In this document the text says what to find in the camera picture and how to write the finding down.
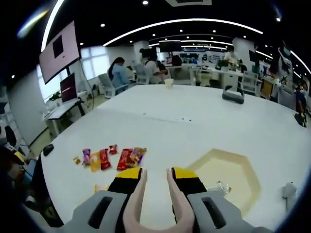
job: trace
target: orange candy wrapper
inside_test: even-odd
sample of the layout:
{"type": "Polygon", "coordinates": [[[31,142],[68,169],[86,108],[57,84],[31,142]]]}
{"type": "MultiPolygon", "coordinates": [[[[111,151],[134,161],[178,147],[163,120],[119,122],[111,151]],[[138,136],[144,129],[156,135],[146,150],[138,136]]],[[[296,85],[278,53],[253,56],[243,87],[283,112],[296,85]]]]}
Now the orange candy wrapper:
{"type": "Polygon", "coordinates": [[[90,155],[91,171],[98,171],[101,167],[100,153],[96,152],[90,155]]]}

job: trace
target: desk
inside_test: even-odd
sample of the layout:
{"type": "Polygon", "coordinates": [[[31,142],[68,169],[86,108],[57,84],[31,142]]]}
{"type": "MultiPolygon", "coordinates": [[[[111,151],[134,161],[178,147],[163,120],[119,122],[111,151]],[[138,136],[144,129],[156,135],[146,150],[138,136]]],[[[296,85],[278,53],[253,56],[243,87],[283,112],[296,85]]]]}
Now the desk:
{"type": "Polygon", "coordinates": [[[170,90],[138,85],[68,127],[53,140],[54,150],[41,156],[45,182],[63,222],[94,194],[96,184],[111,184],[120,155],[109,156],[111,169],[95,173],[72,159],[82,158],[85,148],[99,151],[118,144],[120,150],[148,149],[141,162],[148,170],[142,225],[164,229],[175,224],[166,169],[188,167],[217,148],[248,157],[261,194],[243,218],[275,230],[286,216],[280,188],[293,182],[299,194],[309,173],[311,130],[299,126],[294,111],[282,105],[250,95],[239,105],[223,100],[222,93],[198,86],[174,85],[170,90]]]}
{"type": "Polygon", "coordinates": [[[81,101],[79,99],[73,99],[62,103],[62,105],[54,109],[54,111],[52,111],[50,115],[46,117],[48,120],[52,120],[57,136],[60,134],[60,132],[56,121],[59,120],[65,113],[70,111],[75,106],[78,106],[81,116],[84,116],[85,112],[81,106],[81,101]]]}

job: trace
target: white cup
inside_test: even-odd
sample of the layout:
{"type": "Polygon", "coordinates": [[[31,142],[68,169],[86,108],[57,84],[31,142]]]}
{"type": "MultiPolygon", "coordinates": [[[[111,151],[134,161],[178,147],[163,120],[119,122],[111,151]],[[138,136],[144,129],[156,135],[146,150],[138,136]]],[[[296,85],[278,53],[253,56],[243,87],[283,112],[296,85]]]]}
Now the white cup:
{"type": "Polygon", "coordinates": [[[166,79],[166,80],[164,80],[165,86],[166,86],[168,89],[170,89],[170,88],[173,87],[173,82],[174,82],[173,79],[166,79]]]}

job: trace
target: snack package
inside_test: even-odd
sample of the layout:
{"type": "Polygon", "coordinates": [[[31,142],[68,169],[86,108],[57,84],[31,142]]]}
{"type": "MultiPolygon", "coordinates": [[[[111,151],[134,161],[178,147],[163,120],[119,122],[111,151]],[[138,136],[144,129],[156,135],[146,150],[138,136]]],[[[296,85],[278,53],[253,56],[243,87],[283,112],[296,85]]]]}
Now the snack package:
{"type": "Polygon", "coordinates": [[[98,171],[99,168],[101,167],[101,161],[99,159],[99,152],[93,153],[90,156],[90,160],[91,160],[91,171],[98,171]]]}
{"type": "Polygon", "coordinates": [[[117,154],[118,153],[118,145],[109,146],[109,154],[117,154]]]}
{"type": "Polygon", "coordinates": [[[126,170],[127,169],[127,160],[132,153],[132,149],[124,149],[122,150],[120,160],[117,166],[117,170],[126,170]]]}
{"type": "Polygon", "coordinates": [[[108,167],[111,167],[111,163],[108,160],[108,149],[103,149],[100,151],[100,159],[101,170],[105,170],[108,167]]]}
{"type": "Polygon", "coordinates": [[[127,159],[127,166],[130,168],[137,167],[146,152],[146,148],[135,147],[131,155],[127,159]]]}
{"type": "Polygon", "coordinates": [[[90,165],[91,164],[90,155],[91,155],[91,149],[84,149],[83,150],[83,164],[84,165],[90,165]]]}

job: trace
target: person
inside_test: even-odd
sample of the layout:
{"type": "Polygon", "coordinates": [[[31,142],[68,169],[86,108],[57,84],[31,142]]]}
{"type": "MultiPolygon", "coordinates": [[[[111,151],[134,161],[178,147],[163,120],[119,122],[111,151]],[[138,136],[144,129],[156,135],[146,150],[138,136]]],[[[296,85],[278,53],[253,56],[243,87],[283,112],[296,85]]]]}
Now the person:
{"type": "Polygon", "coordinates": [[[157,62],[157,55],[152,54],[145,63],[146,73],[151,77],[150,83],[159,84],[164,81],[163,75],[167,74],[167,70],[160,70],[157,62]]]}
{"type": "MultiPolygon", "coordinates": [[[[108,76],[111,80],[112,85],[115,88],[118,88],[120,86],[123,86],[125,84],[129,84],[129,77],[123,67],[125,60],[122,57],[116,58],[113,63],[111,64],[109,70],[108,70],[108,76]]],[[[126,90],[125,88],[120,88],[117,90],[116,94],[119,94],[120,92],[126,90]]]]}
{"type": "Polygon", "coordinates": [[[243,65],[242,59],[239,60],[239,67],[240,67],[241,73],[244,73],[244,71],[247,71],[246,66],[243,65]]]}
{"type": "Polygon", "coordinates": [[[239,55],[234,51],[234,47],[229,46],[228,52],[225,54],[225,61],[228,61],[231,66],[238,66],[239,60],[239,55]]]}
{"type": "Polygon", "coordinates": [[[284,41],[273,55],[270,73],[275,80],[270,100],[294,109],[295,95],[293,90],[293,65],[291,61],[291,51],[285,45],[284,41]]]}
{"type": "Polygon", "coordinates": [[[174,55],[172,57],[172,66],[173,67],[180,67],[182,64],[181,59],[178,55],[174,55]]]}

